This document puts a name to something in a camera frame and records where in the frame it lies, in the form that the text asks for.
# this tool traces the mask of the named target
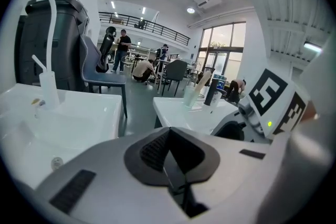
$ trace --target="gray floor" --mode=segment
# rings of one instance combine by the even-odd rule
[[[128,68],[124,69],[124,75],[127,77],[126,82],[126,98],[127,98],[127,112],[128,118],[125,118],[123,108],[121,109],[120,122],[119,122],[119,137],[124,135],[141,134],[154,129],[156,112],[153,107],[153,98],[161,97],[158,94],[158,85],[136,82],[132,79],[131,71]],[[186,84],[186,79],[180,82],[179,89],[177,90],[176,97],[183,97],[183,88]],[[173,82],[170,91],[168,85],[164,90],[163,97],[174,97],[174,92],[177,82]],[[120,88],[102,87],[102,93],[105,94],[118,94],[121,95]]]

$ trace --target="person bending over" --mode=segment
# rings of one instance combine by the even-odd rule
[[[151,73],[156,77],[153,63],[154,61],[152,59],[139,62],[133,71],[133,78],[137,81],[145,82]]]
[[[132,45],[132,41],[129,38],[129,36],[126,35],[126,30],[122,29],[121,32],[121,37],[118,38],[117,43],[118,43],[118,48],[115,53],[115,60],[114,60],[114,66],[112,71],[116,72],[119,62],[120,62],[120,73],[123,73],[124,71],[124,63],[122,62],[122,58],[127,55],[128,51],[128,46]]]
[[[238,95],[239,89],[240,89],[240,92],[244,91],[245,85],[246,85],[246,81],[244,79],[243,80],[234,79],[233,81],[231,81],[230,87],[226,93],[226,98],[230,97],[232,90],[234,90],[235,95]]]

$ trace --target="white sink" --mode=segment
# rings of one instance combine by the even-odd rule
[[[118,137],[121,96],[58,90],[60,106],[45,105],[40,87],[16,84],[0,95],[0,146],[11,174],[32,188],[89,147]]]
[[[204,134],[211,134],[226,115],[238,110],[225,100],[220,100],[215,108],[205,105],[204,100],[198,99],[192,108],[187,108],[183,98],[154,97],[153,105],[163,127],[183,127]]]

